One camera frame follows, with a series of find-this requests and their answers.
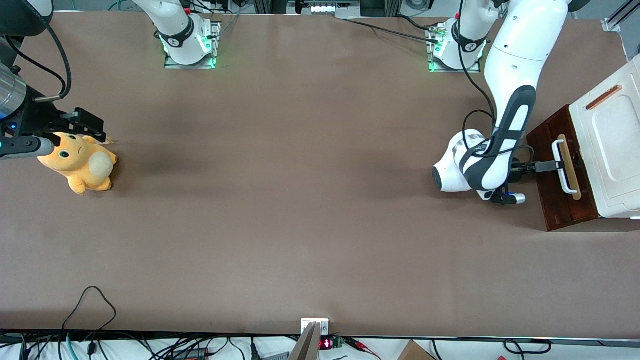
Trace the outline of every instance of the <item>metal mounting plate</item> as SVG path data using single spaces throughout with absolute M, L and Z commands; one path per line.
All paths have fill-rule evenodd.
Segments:
M 318 322 L 320 323 L 322 329 L 322 335 L 329 335 L 329 319 L 326 318 L 302 318 L 300 320 L 300 334 L 305 332 L 305 329 L 309 325 L 309 323 Z
M 613 28 L 610 28 L 609 25 L 609 19 L 605 18 L 604 20 L 600 21 L 602 23 L 602 29 L 608 33 L 619 33 L 620 32 L 620 26 L 614 26 Z

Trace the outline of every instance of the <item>metal bracket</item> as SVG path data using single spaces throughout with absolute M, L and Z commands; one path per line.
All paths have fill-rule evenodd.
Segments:
M 602 29 L 607 33 L 619 33 L 620 25 L 611 26 L 608 18 L 600 21 L 602 23 Z
M 321 335 L 329 335 L 329 319 L 326 318 L 302 318 L 300 320 L 300 334 L 305 332 L 305 329 L 309 326 L 309 323 L 319 323 Z
M 619 33 L 620 24 L 625 22 L 631 15 L 640 8 L 640 0 L 625 1 L 610 17 L 602 21 L 604 31 L 610 33 Z

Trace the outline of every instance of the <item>table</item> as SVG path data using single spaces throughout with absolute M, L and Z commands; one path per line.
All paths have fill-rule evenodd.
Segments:
M 52 25 L 74 76 L 58 106 L 102 117 L 121 166 L 113 190 L 79 197 L 35 159 L 0 163 L 0 327 L 58 328 L 94 284 L 118 309 L 110 329 L 295 333 L 328 317 L 343 334 L 639 337 L 638 233 L 545 233 L 532 180 L 512 187 L 517 207 L 432 184 L 486 105 L 463 75 L 429 73 L 424 44 L 242 16 L 218 69 L 164 70 L 143 13 Z M 47 34 L 24 51 L 62 71 Z M 618 34 L 569 21 L 528 128 L 624 63 Z M 70 325 L 109 314 L 93 294 Z

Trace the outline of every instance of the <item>white floor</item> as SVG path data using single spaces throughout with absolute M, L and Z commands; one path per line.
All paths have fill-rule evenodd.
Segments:
M 250 339 L 233 338 L 233 343 L 244 352 L 244 360 L 251 359 Z M 382 360 L 396 360 L 408 340 L 393 339 L 360 339 L 371 350 L 380 355 Z M 161 350 L 175 343 L 170 340 L 149 341 L 154 351 Z M 215 339 L 209 345 L 211 352 L 217 351 L 225 343 L 224 338 Z M 417 343 L 436 358 L 432 344 L 429 340 L 418 340 Z M 88 342 L 73 342 L 72 347 L 79 360 L 86 360 L 86 347 Z M 290 352 L 295 342 L 288 338 L 269 337 L 256 338 L 256 347 L 262 358 Z M 102 341 L 102 347 L 108 360 L 148 360 L 152 356 L 149 351 L 133 340 L 112 340 Z M 438 351 L 442 360 L 496 360 L 504 356 L 507 360 L 521 360 L 520 356 L 508 353 L 502 347 L 502 343 L 472 342 L 472 341 L 437 341 Z M 522 345 L 523 350 L 539 351 L 546 345 Z M 20 345 L 14 345 L 0 349 L 0 359 L 18 360 Z M 72 360 L 66 344 L 62 344 L 62 359 Z M 37 350 L 34 348 L 30 359 L 36 357 Z M 375 357 L 353 350 L 350 347 L 337 348 L 333 350 L 320 351 L 319 360 L 335 360 L 342 356 L 347 356 L 346 360 L 376 360 Z M 40 356 L 42 360 L 58 360 L 58 344 L 49 344 Z M 93 355 L 93 360 L 103 360 L 104 357 L 98 350 Z M 209 358 L 210 360 L 243 360 L 238 349 L 227 345 L 220 353 Z M 616 348 L 616 347 L 594 347 L 575 345 L 553 345 L 552 350 L 544 355 L 527 355 L 526 360 L 638 360 L 640 359 L 640 348 Z

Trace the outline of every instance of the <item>stuffed animal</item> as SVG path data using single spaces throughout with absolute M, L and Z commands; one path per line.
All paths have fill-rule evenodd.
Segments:
M 117 156 L 97 145 L 90 136 L 56 135 L 60 137 L 60 146 L 51 154 L 38 157 L 44 166 L 64 175 L 71 190 L 78 195 L 84 195 L 86 189 L 97 192 L 111 189 L 109 175 L 118 161 Z

